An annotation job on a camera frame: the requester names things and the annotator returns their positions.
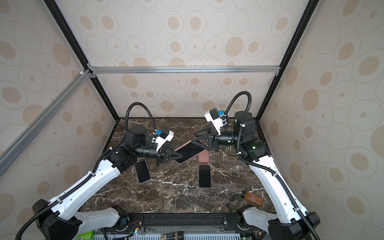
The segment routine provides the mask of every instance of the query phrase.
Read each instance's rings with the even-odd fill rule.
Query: cable
[[[125,137],[123,137],[120,142],[114,146],[113,148],[119,146],[123,141],[124,141]],[[97,168],[99,167],[99,163],[100,161],[104,158],[104,156],[109,153],[111,150],[108,149],[106,150],[104,153],[102,153],[100,155],[100,157],[96,160],[96,163],[92,169],[92,173],[95,173]],[[66,197],[68,197],[69,195],[71,195],[74,191],[76,191],[77,189],[79,189],[81,186],[83,186],[87,181],[89,181],[91,178],[93,177],[92,174],[89,174],[83,181],[81,181],[78,185],[76,185],[74,188],[71,188],[69,191],[67,191],[65,194],[63,194],[62,196],[59,197],[59,200],[60,201],[63,201]],[[16,234],[16,237],[15,237],[15,240],[22,240],[22,235],[23,233],[25,232],[25,230],[34,222],[36,221],[40,216],[42,216],[43,214],[45,214],[46,212],[48,212],[49,210],[51,210],[51,208],[55,205],[57,205],[59,203],[59,201],[55,200],[54,202],[48,204],[47,206],[45,206],[43,209],[41,209],[38,213],[36,213],[36,215],[34,215],[33,217],[31,217],[30,220],[28,220],[21,228],[20,230],[17,232]]]
[[[261,239],[263,239],[263,238],[265,237],[265,235],[266,235],[266,231],[261,230],[261,231],[259,232],[259,234],[257,234],[255,240],[261,240]]]
[[[129,235],[126,236],[126,237],[114,238],[113,240],[128,240],[128,238],[132,237],[133,234],[134,234],[134,232],[132,232],[131,234],[129,234]]]
[[[287,193],[289,199],[291,200],[291,203],[292,205],[294,206],[295,209],[298,209],[299,206],[297,205],[296,203],[296,200],[294,199],[294,197],[292,196],[291,194],[291,191],[290,189],[288,188],[288,186],[286,185],[286,183],[283,181],[283,179],[280,177],[279,174],[276,174],[276,172],[268,167],[265,167],[263,165],[260,165],[260,164],[257,164],[257,163],[253,163],[253,162],[249,162],[247,160],[244,159],[243,157],[243,154],[240,152],[240,142],[241,142],[241,136],[242,136],[242,133],[243,133],[243,124],[244,124],[244,120],[245,120],[245,117],[247,116],[248,114],[248,111],[249,111],[249,108],[251,107],[251,102],[252,102],[252,97],[251,97],[251,94],[247,91],[242,91],[242,92],[239,92],[238,94],[235,95],[235,97],[232,99],[232,101],[230,102],[230,104],[228,105],[227,109],[225,110],[225,112],[227,113],[227,111],[229,111],[229,109],[232,107],[232,104],[235,102],[235,100],[241,96],[241,95],[247,95],[248,97],[248,103],[247,103],[247,107],[245,108],[245,111],[244,111],[244,114],[243,114],[243,117],[240,121],[240,127],[239,127],[239,132],[238,132],[238,137],[237,137],[237,142],[236,142],[236,152],[238,152],[239,154],[237,155],[239,157],[239,159],[243,162],[245,162],[246,164],[248,165],[251,165],[251,166],[254,166],[254,167],[258,167],[258,168],[261,168],[261,169],[264,169],[266,171],[269,171],[272,175],[274,175],[280,182],[280,184],[283,186],[285,192]],[[319,236],[317,235],[316,231],[314,230],[314,228],[312,227],[312,225],[310,224],[310,222],[308,221],[308,219],[304,216],[303,212],[298,209],[297,210],[298,214],[300,215],[301,219],[303,220],[303,222],[305,223],[305,225],[308,227],[308,229],[310,230],[310,232],[312,233],[313,237],[315,238],[315,240],[320,240]]]
[[[103,235],[104,235],[104,240],[109,240],[107,237],[107,231],[105,230],[105,227],[103,227]]]
[[[126,112],[126,114],[125,114],[124,131],[128,129],[128,117],[129,117],[129,113],[131,112],[132,108],[133,108],[134,106],[136,106],[136,105],[142,106],[142,107],[147,111],[147,113],[148,113],[148,115],[149,115],[149,118],[150,118],[151,121],[152,121],[153,132],[156,132],[156,123],[155,123],[155,119],[152,117],[152,114],[151,114],[151,112],[149,111],[149,109],[148,109],[144,104],[139,103],[139,102],[134,102],[134,103],[132,103],[132,104],[128,107],[127,112]]]
[[[149,117],[151,118],[151,121],[152,121],[152,124],[153,124],[153,127],[154,127],[154,131],[156,131],[156,124],[155,124],[155,121],[152,117],[152,114],[150,113],[150,111],[148,110],[148,108],[142,104],[142,103],[139,103],[139,102],[136,102],[136,103],[133,103],[129,106],[129,108],[127,109],[127,113],[126,113],[126,116],[125,116],[125,130],[127,129],[127,126],[128,126],[128,116],[129,116],[129,112],[131,111],[131,109],[135,106],[135,105],[140,105],[142,106],[148,113]],[[125,140],[125,135],[124,137],[118,142],[118,144],[116,144],[113,148],[116,148],[118,146],[120,146]],[[99,167],[99,164],[101,162],[101,160],[104,158],[104,156],[109,153],[111,151],[111,149],[107,149],[104,153],[102,153],[100,155],[100,157],[96,160],[96,163],[92,169],[92,173],[96,173],[97,171],[97,168]],[[22,235],[23,233],[25,232],[25,230],[34,222],[36,221],[40,216],[42,216],[43,214],[45,214],[46,212],[48,212],[49,210],[51,210],[52,207],[54,207],[55,205],[57,205],[59,202],[62,202],[66,197],[68,197],[69,195],[71,195],[74,191],[78,190],[81,186],[83,186],[86,182],[88,182],[91,178],[93,177],[93,174],[89,174],[83,181],[81,181],[78,185],[76,185],[75,187],[71,188],[69,191],[67,191],[65,194],[63,194],[62,196],[60,196],[58,199],[59,201],[55,200],[54,202],[48,204],[47,206],[45,206],[43,209],[41,209],[38,213],[36,213],[33,217],[30,218],[30,220],[28,220],[21,228],[20,230],[17,232],[16,234],[16,237],[15,237],[15,240],[22,240]]]

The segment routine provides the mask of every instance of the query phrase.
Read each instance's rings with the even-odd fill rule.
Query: brown marble surface
[[[143,124],[152,132],[149,119],[130,119],[132,124]],[[209,126],[205,119],[158,118],[159,129],[174,132],[171,145],[179,147],[193,138],[193,132]],[[110,142],[114,146],[124,133],[124,120],[121,120]],[[138,183],[134,167],[106,184],[93,195],[80,211],[94,211],[120,205],[130,213],[200,213],[229,212],[247,203],[241,197],[242,191],[250,191],[263,199],[258,209],[275,212],[275,208],[258,177],[241,162],[234,147],[220,146],[219,152],[210,152],[211,188],[199,188],[199,165],[197,156],[178,164],[170,162],[156,166],[155,159],[146,159],[152,180],[141,185]]]

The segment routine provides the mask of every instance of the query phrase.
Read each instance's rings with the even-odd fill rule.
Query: small bottle
[[[263,199],[259,198],[258,196],[250,193],[250,192],[245,192],[243,191],[243,195],[242,197],[244,198],[244,200],[246,202],[248,202],[249,204],[252,204],[252,205],[262,205],[262,202],[263,202]]]
[[[184,232],[174,232],[169,234],[162,234],[160,240],[184,240]]]

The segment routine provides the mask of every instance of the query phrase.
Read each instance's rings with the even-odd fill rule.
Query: smartphone
[[[202,151],[197,155],[199,162],[207,163],[209,162],[209,152],[207,150]]]
[[[139,180],[140,184],[148,182],[151,179],[147,162],[145,160],[135,163],[135,170],[137,174],[137,179]]]
[[[202,151],[204,151],[203,148],[199,147],[198,145],[191,143],[191,141],[188,141],[187,143],[185,143],[184,145],[180,146],[179,148],[177,148],[175,150],[175,152],[183,154],[182,158],[176,159],[175,161],[177,163],[183,163],[186,160],[198,155]]]
[[[199,166],[199,187],[211,187],[211,168],[209,165]]]

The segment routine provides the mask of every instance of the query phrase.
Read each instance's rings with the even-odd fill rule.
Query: pink phone case
[[[199,162],[209,162],[209,152],[207,150],[202,151],[198,155]]]

